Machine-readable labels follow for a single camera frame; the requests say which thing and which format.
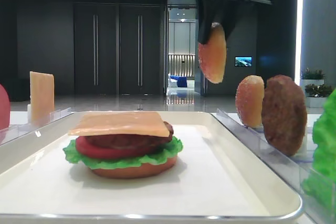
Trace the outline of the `sesame top bun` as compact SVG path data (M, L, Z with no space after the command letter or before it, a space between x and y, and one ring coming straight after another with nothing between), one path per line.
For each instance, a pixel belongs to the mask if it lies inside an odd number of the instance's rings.
M226 65L226 39L219 23L212 23L209 40L206 44L198 43L199 67L204 77L211 83L223 81Z

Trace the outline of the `sesame bun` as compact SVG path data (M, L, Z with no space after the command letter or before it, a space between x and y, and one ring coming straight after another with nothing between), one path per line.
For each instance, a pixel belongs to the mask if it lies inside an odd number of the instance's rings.
M243 125L252 128L261 125L264 91L264 81L260 76L249 75L239 83L236 90L235 106Z
M204 77L211 83L223 81L226 65L226 39L219 23L212 23L209 40L206 44L198 43L199 67Z

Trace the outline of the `brown meat patty in rack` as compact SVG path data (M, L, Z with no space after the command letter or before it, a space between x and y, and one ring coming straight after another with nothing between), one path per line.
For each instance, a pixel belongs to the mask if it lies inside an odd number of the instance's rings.
M265 139L286 156L297 153L307 126L303 90L288 76L276 75L267 80L262 101L261 119Z

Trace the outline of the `cheese slice on burger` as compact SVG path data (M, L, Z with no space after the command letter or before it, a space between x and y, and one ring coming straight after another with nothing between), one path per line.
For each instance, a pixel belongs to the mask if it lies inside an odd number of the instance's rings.
M170 132L157 112L87 113L68 132L75 136L149 135L168 137Z

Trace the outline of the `red tomato slice on burger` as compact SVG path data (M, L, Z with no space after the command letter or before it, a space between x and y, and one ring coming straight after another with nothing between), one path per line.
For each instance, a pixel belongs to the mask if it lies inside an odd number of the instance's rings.
M90 158L96 159L123 159L131 157L140 157L146 154L155 153L159 147L156 146L147 146L140 148L130 148L130 149L117 149L117 148L103 148L97 147L93 144L90 144L84 136L80 136L75 140L76 150Z

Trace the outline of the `green lettuce leaf in rack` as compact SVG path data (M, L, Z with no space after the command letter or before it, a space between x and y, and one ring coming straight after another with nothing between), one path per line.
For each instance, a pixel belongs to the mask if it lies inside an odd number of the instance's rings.
M313 172L303 181L304 191L327 209L335 206L335 91L327 98L323 114L314 122Z

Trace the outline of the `green lettuce leaf on burger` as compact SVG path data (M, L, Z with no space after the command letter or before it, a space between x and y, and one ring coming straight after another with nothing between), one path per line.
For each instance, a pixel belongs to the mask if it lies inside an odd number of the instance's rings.
M180 139L173 136L173 139L166 144L163 144L154 154L146 154L140 157L130 157L122 159L99 159L90 158L80 154L75 148L75 140L64 147L63 152L65 159L71 164L84 163L90 169L117 169L140 167L143 164L161 165L169 158L175 157L183 150L183 143Z

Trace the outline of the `red tomato slice in rack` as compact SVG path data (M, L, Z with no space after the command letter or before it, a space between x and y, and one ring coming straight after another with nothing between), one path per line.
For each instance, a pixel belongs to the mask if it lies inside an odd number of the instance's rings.
M5 88L0 85L0 129L9 127L10 123L10 101Z

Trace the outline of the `dark double door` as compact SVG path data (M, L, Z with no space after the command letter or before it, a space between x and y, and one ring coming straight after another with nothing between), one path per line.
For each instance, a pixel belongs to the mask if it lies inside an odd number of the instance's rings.
M161 94L159 5L74 6L75 93Z

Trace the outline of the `white rectangular serving tray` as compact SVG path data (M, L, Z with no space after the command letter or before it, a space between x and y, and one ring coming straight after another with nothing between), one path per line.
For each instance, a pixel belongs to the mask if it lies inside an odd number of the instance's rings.
M176 165L113 180L70 164L76 112L1 146L1 223L295 223L301 196L215 116L161 112L184 145Z

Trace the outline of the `bottom burger bun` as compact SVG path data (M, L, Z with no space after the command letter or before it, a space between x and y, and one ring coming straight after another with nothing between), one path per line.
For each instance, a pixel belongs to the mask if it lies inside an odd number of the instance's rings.
M116 168L116 169L91 169L91 171L104 178L111 179L136 179L156 176L172 168L177 161L178 156L168 158L167 161L160 165L149 163L142 164L139 167Z

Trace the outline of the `clear acrylic rack right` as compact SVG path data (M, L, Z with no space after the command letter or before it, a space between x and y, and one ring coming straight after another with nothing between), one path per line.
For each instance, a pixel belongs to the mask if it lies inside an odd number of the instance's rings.
M237 115L217 109L215 117L245 147L271 168L302 197L306 215L315 223L335 223L335 182L312 168L313 151L303 148L294 157L287 157L270 146L263 129L242 126Z

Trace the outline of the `clear acrylic rack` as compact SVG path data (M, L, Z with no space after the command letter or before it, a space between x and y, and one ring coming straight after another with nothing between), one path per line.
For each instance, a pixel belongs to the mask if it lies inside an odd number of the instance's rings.
M1 130L1 145L8 143L25 134L31 132L37 132L39 131L40 128L50 123L54 123L70 114L71 114L71 108L66 108L64 110L57 110L55 112L51 112L50 115L45 119L41 119L37 122L12 125L6 129L3 129Z
M306 215L315 223L335 223L335 182L312 168L313 151L303 148L294 157L287 157L270 146L263 129L242 126L237 115L217 109L215 117L245 147L271 168L302 197Z

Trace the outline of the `clear acrylic rack left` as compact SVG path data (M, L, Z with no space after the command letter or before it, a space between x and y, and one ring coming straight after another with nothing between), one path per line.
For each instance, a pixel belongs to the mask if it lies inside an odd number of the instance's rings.
M6 129L3 129L1 130L1 145L8 143L25 134L31 132L37 132L39 131L40 128L50 123L54 123L70 114L71 114L71 108L66 108L64 110L57 110L55 112L51 112L50 115L45 119L41 119L37 122L12 125Z

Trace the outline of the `wall mounted screen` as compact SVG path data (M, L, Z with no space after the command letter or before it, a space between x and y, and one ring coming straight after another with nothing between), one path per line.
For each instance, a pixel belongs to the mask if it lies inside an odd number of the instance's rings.
M251 67L252 57L235 57L235 67Z

